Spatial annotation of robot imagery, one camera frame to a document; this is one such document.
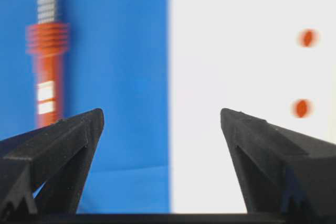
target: orange cylinder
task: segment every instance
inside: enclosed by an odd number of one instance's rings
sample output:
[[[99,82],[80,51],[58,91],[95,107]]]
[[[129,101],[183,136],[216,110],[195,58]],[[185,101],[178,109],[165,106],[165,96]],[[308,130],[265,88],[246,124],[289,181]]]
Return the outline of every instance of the orange cylinder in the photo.
[[[35,54],[37,125],[48,126],[63,117],[62,66],[68,48],[68,26],[44,23],[28,28],[29,52]]]

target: white panel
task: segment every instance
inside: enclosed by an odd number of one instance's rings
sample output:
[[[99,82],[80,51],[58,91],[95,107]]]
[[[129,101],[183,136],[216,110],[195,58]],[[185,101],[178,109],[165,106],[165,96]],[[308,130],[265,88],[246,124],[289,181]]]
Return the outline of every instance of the white panel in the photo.
[[[46,81],[37,85],[37,100],[43,101],[54,98],[54,82]]]
[[[38,105],[39,115],[50,113],[50,112],[53,112],[54,110],[55,110],[55,103],[53,101],[39,103]]]
[[[222,108],[333,141],[333,2],[171,0],[174,212],[246,211],[220,127]],[[320,34],[315,47],[297,43],[306,28]],[[299,119],[291,105],[301,98],[313,113]]]

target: blue backdrop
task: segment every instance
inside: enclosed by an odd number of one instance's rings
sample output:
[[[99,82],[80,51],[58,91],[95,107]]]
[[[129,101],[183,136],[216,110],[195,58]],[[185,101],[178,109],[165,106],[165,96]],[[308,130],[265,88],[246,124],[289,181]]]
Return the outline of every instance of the blue backdrop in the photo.
[[[102,108],[105,127],[79,212],[169,212],[167,0],[61,0],[70,23],[65,117]],[[25,28],[36,0],[1,0],[0,138],[34,129]]]

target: white label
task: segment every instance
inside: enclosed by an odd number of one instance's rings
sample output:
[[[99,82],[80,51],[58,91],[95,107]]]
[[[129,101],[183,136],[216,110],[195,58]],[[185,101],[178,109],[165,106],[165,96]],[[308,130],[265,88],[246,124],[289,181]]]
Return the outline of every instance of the white label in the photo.
[[[38,105],[38,114],[46,114],[55,110],[55,103],[53,101],[40,103]]]
[[[47,81],[37,85],[37,100],[44,101],[54,98],[54,82]]]

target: orange dot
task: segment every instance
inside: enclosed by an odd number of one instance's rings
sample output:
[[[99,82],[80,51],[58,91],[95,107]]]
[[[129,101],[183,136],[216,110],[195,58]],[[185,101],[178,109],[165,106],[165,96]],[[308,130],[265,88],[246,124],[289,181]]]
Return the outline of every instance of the orange dot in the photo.
[[[307,100],[299,100],[295,103],[294,113],[297,117],[303,118],[308,115],[310,111],[310,105]]]
[[[317,40],[317,33],[314,30],[307,29],[302,32],[300,42],[304,47],[311,47]]]

